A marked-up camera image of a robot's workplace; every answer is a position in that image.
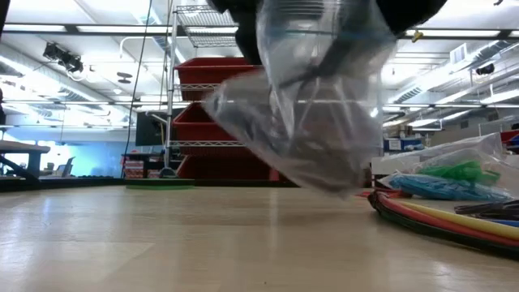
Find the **air duct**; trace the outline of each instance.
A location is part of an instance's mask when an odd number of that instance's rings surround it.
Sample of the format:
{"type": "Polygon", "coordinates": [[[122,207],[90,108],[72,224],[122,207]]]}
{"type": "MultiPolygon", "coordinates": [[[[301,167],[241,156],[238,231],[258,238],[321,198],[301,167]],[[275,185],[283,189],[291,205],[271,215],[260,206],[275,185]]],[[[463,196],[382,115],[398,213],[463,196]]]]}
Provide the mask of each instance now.
{"type": "MultiPolygon", "coordinates": [[[[32,58],[25,56],[24,54],[21,54],[19,51],[12,49],[8,45],[0,45],[0,52],[1,57],[4,57],[6,60],[12,62],[11,65],[18,65],[18,67],[20,68],[25,68],[26,70],[29,69],[32,71],[36,71],[37,69],[37,74],[41,76],[42,81],[45,81],[45,79],[47,79],[47,81],[49,82],[49,86],[61,86],[61,88],[66,89],[67,91],[72,92],[78,96],[81,96],[88,101],[113,101],[112,99],[91,90],[90,88],[86,87],[85,85],[82,85],[81,83],[71,80],[67,76],[62,75],[61,73],[58,73],[57,71],[45,65],[42,66],[42,64],[38,61],[33,60],[32,58]]],[[[123,116],[127,116],[130,113],[130,110],[124,108],[116,109],[114,107],[114,110],[119,111],[120,114],[122,114],[123,116]]]]}
{"type": "Polygon", "coordinates": [[[516,43],[516,41],[494,41],[489,45],[476,49],[472,54],[469,54],[465,61],[457,64],[447,61],[431,72],[418,77],[410,85],[405,86],[404,89],[390,98],[389,102],[402,103],[432,88],[446,84],[453,79],[455,73],[465,69],[478,68],[497,54],[510,49],[516,43]]]}

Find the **green mat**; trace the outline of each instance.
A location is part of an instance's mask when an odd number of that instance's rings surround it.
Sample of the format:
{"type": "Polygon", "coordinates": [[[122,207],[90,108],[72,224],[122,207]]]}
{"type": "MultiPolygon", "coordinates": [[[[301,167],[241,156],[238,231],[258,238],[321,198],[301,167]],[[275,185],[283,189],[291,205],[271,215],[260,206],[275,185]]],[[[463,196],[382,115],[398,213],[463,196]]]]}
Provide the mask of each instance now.
{"type": "Polygon", "coordinates": [[[151,190],[151,191],[182,191],[190,190],[195,186],[144,186],[144,185],[127,185],[129,190],[151,190]]]}

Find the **red storage bin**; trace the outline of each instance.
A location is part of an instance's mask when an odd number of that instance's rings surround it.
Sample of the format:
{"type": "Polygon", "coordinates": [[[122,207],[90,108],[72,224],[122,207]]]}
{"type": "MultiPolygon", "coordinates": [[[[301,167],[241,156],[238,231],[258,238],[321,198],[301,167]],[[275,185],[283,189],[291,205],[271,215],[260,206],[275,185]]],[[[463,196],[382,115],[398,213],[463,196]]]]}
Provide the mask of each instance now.
{"type": "Polygon", "coordinates": [[[186,107],[174,120],[179,141],[235,141],[218,126],[198,102],[186,107]]]}
{"type": "Polygon", "coordinates": [[[270,167],[257,157],[186,157],[177,176],[189,179],[269,180],[270,167]]]}
{"type": "MultiPolygon", "coordinates": [[[[173,127],[176,129],[177,141],[236,141],[209,117],[200,103],[187,106],[173,120],[173,127]]],[[[181,147],[180,152],[191,156],[253,156],[245,147],[181,147]]]]}
{"type": "MultiPolygon", "coordinates": [[[[224,80],[252,71],[245,58],[193,58],[176,66],[180,84],[220,84],[224,80]]],[[[182,91],[184,101],[200,101],[207,91],[182,91]]]]}

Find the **computer monitor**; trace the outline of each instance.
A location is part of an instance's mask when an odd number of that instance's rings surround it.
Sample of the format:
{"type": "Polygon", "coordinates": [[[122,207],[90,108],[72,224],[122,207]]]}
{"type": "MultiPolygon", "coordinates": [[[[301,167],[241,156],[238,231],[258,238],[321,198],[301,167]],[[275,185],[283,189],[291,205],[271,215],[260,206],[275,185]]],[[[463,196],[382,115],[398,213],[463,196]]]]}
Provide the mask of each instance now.
{"type": "MultiPolygon", "coordinates": [[[[177,117],[184,109],[173,109],[173,118],[177,117]]],[[[166,113],[155,114],[163,119],[167,119],[166,113]]],[[[137,114],[137,133],[135,136],[135,146],[158,146],[162,145],[162,136],[165,139],[165,125],[162,125],[163,133],[161,134],[161,123],[146,113],[137,114]]],[[[171,130],[171,138],[174,140],[175,130],[171,130]]]]}

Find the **red cable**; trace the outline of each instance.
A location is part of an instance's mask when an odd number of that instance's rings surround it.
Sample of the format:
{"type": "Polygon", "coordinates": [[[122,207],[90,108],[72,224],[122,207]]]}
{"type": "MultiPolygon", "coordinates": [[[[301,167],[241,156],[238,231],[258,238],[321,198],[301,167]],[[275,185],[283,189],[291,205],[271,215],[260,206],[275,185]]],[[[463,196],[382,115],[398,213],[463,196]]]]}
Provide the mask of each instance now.
{"type": "Polygon", "coordinates": [[[485,239],[488,241],[492,241],[495,243],[501,243],[501,244],[512,246],[512,247],[519,247],[519,241],[517,241],[517,240],[502,238],[502,237],[494,235],[494,234],[488,234],[488,233],[485,233],[482,231],[473,230],[471,228],[464,227],[462,225],[458,225],[456,223],[440,220],[438,218],[434,218],[427,214],[407,208],[406,206],[403,206],[402,204],[394,202],[394,201],[386,198],[383,195],[377,195],[377,196],[379,196],[380,203],[382,203],[386,208],[389,208],[389,209],[393,210],[394,212],[405,215],[405,216],[411,218],[412,220],[426,223],[428,225],[433,225],[434,227],[438,227],[438,228],[441,228],[444,230],[449,230],[449,231],[456,232],[459,234],[464,234],[464,235],[472,236],[475,238],[485,239]]]}

